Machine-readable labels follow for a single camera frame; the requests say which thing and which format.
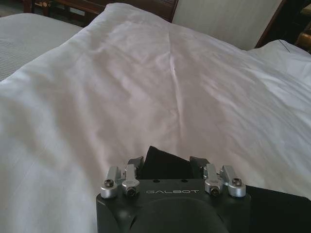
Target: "black fabric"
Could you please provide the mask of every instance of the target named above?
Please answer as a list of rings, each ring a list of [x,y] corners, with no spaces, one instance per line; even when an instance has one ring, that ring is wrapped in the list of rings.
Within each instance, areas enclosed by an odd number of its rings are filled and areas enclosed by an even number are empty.
[[[139,178],[142,180],[193,179],[193,174],[189,161],[155,147],[149,147]]]
[[[189,161],[150,147],[140,179],[192,179]],[[311,201],[247,186],[252,197],[250,233],[311,232]]]

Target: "white bedsheet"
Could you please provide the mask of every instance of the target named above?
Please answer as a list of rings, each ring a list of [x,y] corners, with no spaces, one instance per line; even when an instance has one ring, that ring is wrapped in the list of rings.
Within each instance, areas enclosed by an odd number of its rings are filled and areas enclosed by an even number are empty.
[[[0,81],[82,28],[36,14],[0,18]]]
[[[110,165],[150,145],[311,198],[311,90],[124,4],[0,83],[3,233],[95,233]]]

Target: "white pillow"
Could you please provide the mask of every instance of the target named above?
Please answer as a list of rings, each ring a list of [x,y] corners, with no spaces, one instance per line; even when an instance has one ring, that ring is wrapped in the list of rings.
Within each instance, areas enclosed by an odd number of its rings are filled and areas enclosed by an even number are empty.
[[[306,51],[284,40],[275,40],[247,53],[264,61],[269,66],[311,85],[311,55]]]

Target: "bolt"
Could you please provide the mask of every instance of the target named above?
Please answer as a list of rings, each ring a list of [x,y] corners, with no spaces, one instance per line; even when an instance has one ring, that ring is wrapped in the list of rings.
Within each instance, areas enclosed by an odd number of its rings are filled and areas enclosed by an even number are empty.
[[[105,185],[106,188],[113,187],[113,184],[114,184],[114,182],[113,182],[112,179],[105,180],[105,182],[104,182],[104,185]]]
[[[128,197],[133,197],[136,195],[136,189],[134,187],[129,187],[127,190],[126,190],[126,195]]]
[[[220,190],[217,186],[212,186],[210,188],[210,194],[213,196],[213,197],[218,197],[220,195]]]
[[[232,183],[233,183],[233,185],[235,185],[237,187],[242,186],[242,180],[240,178],[233,178]]]

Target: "silver metal clamp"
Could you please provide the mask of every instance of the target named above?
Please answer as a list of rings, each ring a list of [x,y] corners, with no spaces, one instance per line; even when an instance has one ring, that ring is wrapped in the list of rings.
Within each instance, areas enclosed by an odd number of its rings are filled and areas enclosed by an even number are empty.
[[[101,186],[101,196],[104,199],[114,198],[118,193],[117,179],[120,178],[120,171],[117,166],[111,166],[106,180]]]
[[[228,186],[229,195],[235,198],[242,198],[246,195],[246,186],[236,175],[232,166],[223,166],[220,170],[220,176]]]
[[[224,181],[221,177],[217,176],[214,164],[207,164],[203,170],[205,179],[205,191],[211,196],[217,197],[222,193]]]
[[[139,181],[135,179],[135,166],[128,164],[125,169],[126,179],[122,182],[124,194],[128,197],[133,197],[139,193]]]

